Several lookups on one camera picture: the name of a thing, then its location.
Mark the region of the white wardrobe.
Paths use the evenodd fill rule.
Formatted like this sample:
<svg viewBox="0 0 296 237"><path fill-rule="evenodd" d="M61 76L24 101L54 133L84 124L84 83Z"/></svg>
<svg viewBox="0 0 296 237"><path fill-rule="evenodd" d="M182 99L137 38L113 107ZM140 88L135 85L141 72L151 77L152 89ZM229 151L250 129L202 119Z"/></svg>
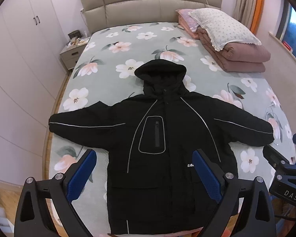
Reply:
<svg viewBox="0 0 296 237"><path fill-rule="evenodd" d="M0 181L42 178L47 122L66 72L65 45L51 0L0 6Z"/></svg>

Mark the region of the black hooded jacket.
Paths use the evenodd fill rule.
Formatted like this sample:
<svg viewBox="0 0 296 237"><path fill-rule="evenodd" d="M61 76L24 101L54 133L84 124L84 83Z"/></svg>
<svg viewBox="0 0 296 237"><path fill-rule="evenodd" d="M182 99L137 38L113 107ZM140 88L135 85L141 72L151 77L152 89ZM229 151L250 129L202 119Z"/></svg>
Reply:
<svg viewBox="0 0 296 237"><path fill-rule="evenodd" d="M112 234L168 234L207 224L216 209L194 164L201 149L224 172L237 174L231 142L263 147L271 124L184 86L186 67L167 60L135 70L143 93L112 106L97 102L54 114L50 131L108 152L107 208Z"/></svg>

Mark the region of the beige padded headboard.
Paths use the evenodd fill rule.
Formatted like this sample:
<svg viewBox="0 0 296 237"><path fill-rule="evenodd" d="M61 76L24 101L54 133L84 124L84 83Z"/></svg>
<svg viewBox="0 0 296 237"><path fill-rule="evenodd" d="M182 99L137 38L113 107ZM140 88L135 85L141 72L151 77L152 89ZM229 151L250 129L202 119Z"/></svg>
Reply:
<svg viewBox="0 0 296 237"><path fill-rule="evenodd" d="M221 9L222 0L81 0L90 33L110 27L178 20L177 10Z"/></svg>

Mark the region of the folded mauve quilt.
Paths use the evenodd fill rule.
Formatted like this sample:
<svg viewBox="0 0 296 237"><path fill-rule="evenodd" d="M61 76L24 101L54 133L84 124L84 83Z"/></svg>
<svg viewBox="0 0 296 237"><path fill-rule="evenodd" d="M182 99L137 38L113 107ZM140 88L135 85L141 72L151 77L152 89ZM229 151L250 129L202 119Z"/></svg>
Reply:
<svg viewBox="0 0 296 237"><path fill-rule="evenodd" d="M203 47L225 72L263 73L264 63L271 58L271 53L263 45L231 42L216 51L203 28L199 27L197 34Z"/></svg>

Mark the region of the items on bedside table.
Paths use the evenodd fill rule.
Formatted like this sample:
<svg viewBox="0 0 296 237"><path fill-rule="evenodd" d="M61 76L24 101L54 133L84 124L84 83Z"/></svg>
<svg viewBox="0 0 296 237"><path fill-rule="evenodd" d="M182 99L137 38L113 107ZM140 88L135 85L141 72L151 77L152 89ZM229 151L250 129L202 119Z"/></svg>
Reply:
<svg viewBox="0 0 296 237"><path fill-rule="evenodd" d="M69 42L67 43L68 47L78 46L88 42L89 38L82 35L80 30L72 31L68 34Z"/></svg>

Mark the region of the window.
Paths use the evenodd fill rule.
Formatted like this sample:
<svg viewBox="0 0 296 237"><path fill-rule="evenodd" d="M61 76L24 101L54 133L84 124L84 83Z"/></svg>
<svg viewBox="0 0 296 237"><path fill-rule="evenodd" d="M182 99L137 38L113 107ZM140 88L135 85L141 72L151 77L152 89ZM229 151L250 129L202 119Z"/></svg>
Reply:
<svg viewBox="0 0 296 237"><path fill-rule="evenodd" d="M296 11L288 0L283 0L282 17L275 36L296 58Z"/></svg>

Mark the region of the pink folded blanket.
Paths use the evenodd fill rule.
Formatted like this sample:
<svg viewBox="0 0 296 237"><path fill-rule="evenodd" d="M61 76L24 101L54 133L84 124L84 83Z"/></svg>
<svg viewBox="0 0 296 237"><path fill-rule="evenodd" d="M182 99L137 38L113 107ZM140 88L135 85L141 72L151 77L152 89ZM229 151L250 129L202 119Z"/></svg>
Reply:
<svg viewBox="0 0 296 237"><path fill-rule="evenodd" d="M199 40L199 36L197 33L197 29L199 27L198 22L192 18L189 13L194 9L179 9L176 10L178 13L178 22L179 25L183 27L183 29L195 40Z"/></svg>

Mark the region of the beige curtain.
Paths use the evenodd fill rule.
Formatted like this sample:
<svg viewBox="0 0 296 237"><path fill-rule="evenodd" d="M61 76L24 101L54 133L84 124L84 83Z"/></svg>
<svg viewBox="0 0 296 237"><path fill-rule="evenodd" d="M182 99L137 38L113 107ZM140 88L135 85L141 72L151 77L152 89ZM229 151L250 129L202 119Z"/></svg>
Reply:
<svg viewBox="0 0 296 237"><path fill-rule="evenodd" d="M257 0L236 0L232 17L250 29L255 14L256 2Z"/></svg>

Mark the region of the floral green bed sheet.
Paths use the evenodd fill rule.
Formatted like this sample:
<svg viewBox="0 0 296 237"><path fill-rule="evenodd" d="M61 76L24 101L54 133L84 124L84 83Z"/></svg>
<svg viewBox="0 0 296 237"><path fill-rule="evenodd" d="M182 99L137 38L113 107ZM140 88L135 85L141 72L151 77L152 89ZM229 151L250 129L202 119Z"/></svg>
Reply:
<svg viewBox="0 0 296 237"><path fill-rule="evenodd" d="M97 102L112 106L143 93L143 80L135 70L152 60L167 60L186 67L184 86L190 92L233 104L273 128L271 145L290 163L296 161L288 119L268 82L259 73L223 71L202 43L193 40L172 23L119 26L93 34L68 82L59 113L86 108ZM90 147L53 133L50 174L65 172ZM242 179L264 178L267 185L274 170L262 154L262 147L231 142L230 148ZM73 203L93 236L112 234L107 208L108 152L92 148L97 164L84 191Z"/></svg>

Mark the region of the grey bedside table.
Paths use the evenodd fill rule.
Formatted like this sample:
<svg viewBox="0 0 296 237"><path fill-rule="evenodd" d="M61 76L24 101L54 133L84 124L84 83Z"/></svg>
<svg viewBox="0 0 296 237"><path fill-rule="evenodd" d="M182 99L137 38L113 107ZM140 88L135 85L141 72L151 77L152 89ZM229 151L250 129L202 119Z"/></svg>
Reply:
<svg viewBox="0 0 296 237"><path fill-rule="evenodd" d="M69 41L60 53L62 64L67 70L71 70L76 66L90 38L77 39L77 40L79 41L78 44L72 44Z"/></svg>

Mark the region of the white floral pillow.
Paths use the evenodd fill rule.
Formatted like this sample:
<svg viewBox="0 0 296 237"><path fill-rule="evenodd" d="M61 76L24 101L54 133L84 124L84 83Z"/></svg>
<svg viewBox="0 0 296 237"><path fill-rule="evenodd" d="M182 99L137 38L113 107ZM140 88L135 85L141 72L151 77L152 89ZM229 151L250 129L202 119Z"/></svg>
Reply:
<svg viewBox="0 0 296 237"><path fill-rule="evenodd" d="M261 41L242 23L218 9L202 8L188 13L204 29L215 51L236 42L262 45Z"/></svg>

